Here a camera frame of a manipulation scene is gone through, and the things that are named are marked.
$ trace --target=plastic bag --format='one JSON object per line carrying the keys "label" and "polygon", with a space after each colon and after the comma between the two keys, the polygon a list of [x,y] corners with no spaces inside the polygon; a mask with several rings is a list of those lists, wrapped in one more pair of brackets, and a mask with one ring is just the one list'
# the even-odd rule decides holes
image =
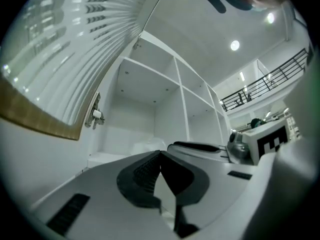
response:
{"label": "plastic bag", "polygon": [[133,144],[130,155],[138,155],[150,151],[156,151],[156,150],[167,150],[167,146],[163,139],[161,138],[150,138],[145,141],[137,142]]}

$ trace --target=black metal railing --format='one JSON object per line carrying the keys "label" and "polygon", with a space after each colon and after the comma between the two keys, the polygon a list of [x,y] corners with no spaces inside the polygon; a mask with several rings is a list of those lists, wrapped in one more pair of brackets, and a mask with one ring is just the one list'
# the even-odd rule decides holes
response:
{"label": "black metal railing", "polygon": [[272,89],[280,86],[294,76],[296,76],[296,78],[301,77],[305,72],[305,63],[307,57],[308,52],[306,49],[302,49],[292,58],[277,67],[275,70],[269,72],[267,75],[221,99],[220,103],[223,109],[227,112],[234,108],[240,107],[260,97],[261,95],[270,92]]}

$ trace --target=round ceiling light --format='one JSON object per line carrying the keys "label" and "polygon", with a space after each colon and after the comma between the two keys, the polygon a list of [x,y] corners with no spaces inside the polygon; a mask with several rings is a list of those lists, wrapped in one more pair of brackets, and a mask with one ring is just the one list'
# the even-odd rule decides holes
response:
{"label": "round ceiling light", "polygon": [[232,51],[238,50],[239,47],[240,47],[240,43],[237,40],[233,41],[230,45],[230,48]]}
{"label": "round ceiling light", "polygon": [[275,16],[274,16],[274,14],[273,14],[272,12],[270,12],[270,13],[268,14],[268,16],[266,17],[266,19],[267,19],[267,21],[268,21],[270,24],[272,24],[272,23],[274,23],[274,21],[275,21]]}

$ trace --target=white cabinet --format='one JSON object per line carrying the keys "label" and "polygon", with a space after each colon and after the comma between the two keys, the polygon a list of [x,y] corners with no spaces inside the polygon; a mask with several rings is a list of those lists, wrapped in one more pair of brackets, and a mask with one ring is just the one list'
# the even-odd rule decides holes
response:
{"label": "white cabinet", "polygon": [[177,141],[227,144],[228,119],[216,93],[173,50],[152,40],[142,35],[114,71],[112,102],[104,125],[98,125],[102,150],[88,165],[129,156],[135,143],[150,138],[162,139],[166,147]]}

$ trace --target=recessed light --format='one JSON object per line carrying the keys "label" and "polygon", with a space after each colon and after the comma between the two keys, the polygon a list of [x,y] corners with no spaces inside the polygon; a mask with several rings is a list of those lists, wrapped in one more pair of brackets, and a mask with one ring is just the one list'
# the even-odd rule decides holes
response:
{"label": "recessed light", "polygon": [[240,43],[237,40],[234,40],[230,45],[230,48],[231,48],[232,51],[238,50],[239,47],[240,47]]}
{"label": "recessed light", "polygon": [[242,79],[243,82],[246,80],[246,79],[245,79],[245,75],[244,75],[244,73],[242,73],[242,72],[240,72],[240,77],[241,77],[241,79]]}
{"label": "recessed light", "polygon": [[270,13],[268,14],[268,16],[266,17],[266,19],[267,19],[267,21],[268,21],[270,24],[272,24],[272,23],[274,23],[274,21],[275,21],[275,16],[274,16],[274,14],[273,14],[272,12],[270,12]]}

